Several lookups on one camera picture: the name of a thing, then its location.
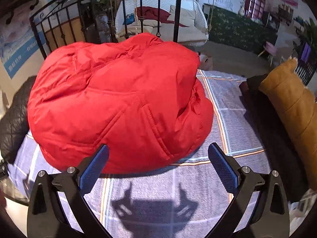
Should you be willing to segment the red puffer jacket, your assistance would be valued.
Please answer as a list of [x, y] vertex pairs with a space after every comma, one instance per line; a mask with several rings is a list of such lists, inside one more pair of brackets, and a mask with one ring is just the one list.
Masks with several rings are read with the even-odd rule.
[[210, 134], [213, 105], [197, 53], [150, 34], [53, 51], [31, 89], [27, 116], [45, 160], [60, 171], [107, 145], [105, 174], [166, 167]]

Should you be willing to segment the purple plaid bed sheet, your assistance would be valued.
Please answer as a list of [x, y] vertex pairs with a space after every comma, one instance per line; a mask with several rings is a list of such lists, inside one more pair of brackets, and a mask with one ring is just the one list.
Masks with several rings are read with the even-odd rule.
[[219, 71], [197, 72], [214, 106], [210, 134], [194, 153], [140, 176], [106, 175], [85, 201], [113, 237], [204, 237], [232, 200], [208, 159], [215, 142], [239, 165], [270, 172], [260, 137], [242, 102], [245, 80]]

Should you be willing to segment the black quilted leather jacket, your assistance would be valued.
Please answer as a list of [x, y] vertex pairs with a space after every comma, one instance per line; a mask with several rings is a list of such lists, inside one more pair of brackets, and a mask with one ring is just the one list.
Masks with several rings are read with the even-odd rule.
[[1, 156], [14, 164], [17, 153], [30, 127], [27, 120], [27, 104], [36, 76], [29, 77], [14, 94], [12, 104], [1, 119]]

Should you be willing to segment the mustard yellow puffer jacket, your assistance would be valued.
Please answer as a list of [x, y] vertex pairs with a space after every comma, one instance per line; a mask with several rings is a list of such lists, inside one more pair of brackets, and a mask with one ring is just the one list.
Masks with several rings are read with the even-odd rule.
[[288, 58], [260, 83], [275, 108], [307, 174], [309, 187], [316, 190], [316, 101], [295, 69], [297, 58]]

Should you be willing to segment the pink small stool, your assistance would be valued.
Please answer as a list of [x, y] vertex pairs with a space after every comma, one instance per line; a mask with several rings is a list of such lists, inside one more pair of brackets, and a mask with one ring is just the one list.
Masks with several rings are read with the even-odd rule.
[[273, 58], [277, 54], [277, 48], [275, 48], [275, 46], [272, 43], [268, 42], [268, 41], [265, 43], [263, 48], [264, 48], [264, 50], [261, 53], [259, 53], [257, 57], [260, 57], [265, 52], [267, 52], [269, 54], [268, 58], [269, 58], [269, 61], [270, 61], [270, 66], [272, 66]]

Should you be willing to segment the green potted plant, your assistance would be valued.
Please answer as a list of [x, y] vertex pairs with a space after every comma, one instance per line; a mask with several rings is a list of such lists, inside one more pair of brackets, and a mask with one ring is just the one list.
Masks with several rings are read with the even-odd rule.
[[299, 56], [304, 49], [305, 44], [308, 44], [314, 54], [316, 54], [316, 23], [312, 18], [303, 21], [302, 25], [296, 25], [296, 34], [299, 38], [299, 43], [293, 42], [294, 50]]

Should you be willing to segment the green patterned rug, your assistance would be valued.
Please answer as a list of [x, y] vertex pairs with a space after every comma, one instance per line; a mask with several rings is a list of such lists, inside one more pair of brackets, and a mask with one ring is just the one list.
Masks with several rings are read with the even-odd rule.
[[210, 8], [207, 23], [210, 41], [257, 55], [267, 41], [275, 46], [278, 37], [275, 30], [215, 5]]

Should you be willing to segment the white hanging swing bed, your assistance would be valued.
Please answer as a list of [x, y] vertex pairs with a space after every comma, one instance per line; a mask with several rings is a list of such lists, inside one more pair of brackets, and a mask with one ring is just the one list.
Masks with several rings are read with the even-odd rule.
[[[176, 0], [124, 0], [115, 18], [119, 42], [141, 32], [159, 36], [164, 41], [174, 37]], [[198, 2], [181, 0], [178, 39], [182, 45], [202, 46], [208, 40], [207, 21]]]

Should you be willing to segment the red blanket on swing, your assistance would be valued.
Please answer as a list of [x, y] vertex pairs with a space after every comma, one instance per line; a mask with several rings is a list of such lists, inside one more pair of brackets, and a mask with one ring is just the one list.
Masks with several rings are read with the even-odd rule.
[[156, 27], [158, 22], [161, 25], [164, 24], [174, 24], [174, 20], [169, 20], [168, 18], [171, 14], [165, 10], [154, 8], [154, 7], [137, 7], [137, 19], [133, 25], [141, 25], [141, 16], [143, 16], [143, 25]]

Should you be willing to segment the blue wall poster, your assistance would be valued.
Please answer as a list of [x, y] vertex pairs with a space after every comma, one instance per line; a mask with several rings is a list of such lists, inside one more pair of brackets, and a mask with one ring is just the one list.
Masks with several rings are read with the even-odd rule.
[[8, 35], [8, 31], [3, 31], [1, 33], [1, 62], [8, 76], [12, 79], [38, 49], [39, 45], [31, 28], [19, 32], [17, 36], [13, 36], [13, 33]]

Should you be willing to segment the black iron bed frame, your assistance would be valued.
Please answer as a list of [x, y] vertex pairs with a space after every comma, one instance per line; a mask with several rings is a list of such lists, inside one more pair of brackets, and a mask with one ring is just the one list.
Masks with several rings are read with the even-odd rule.
[[[118, 42], [115, 18], [124, 0], [52, 0], [30, 17], [31, 29], [43, 58], [74, 42]], [[173, 41], [177, 42], [180, 3], [176, 0]]]

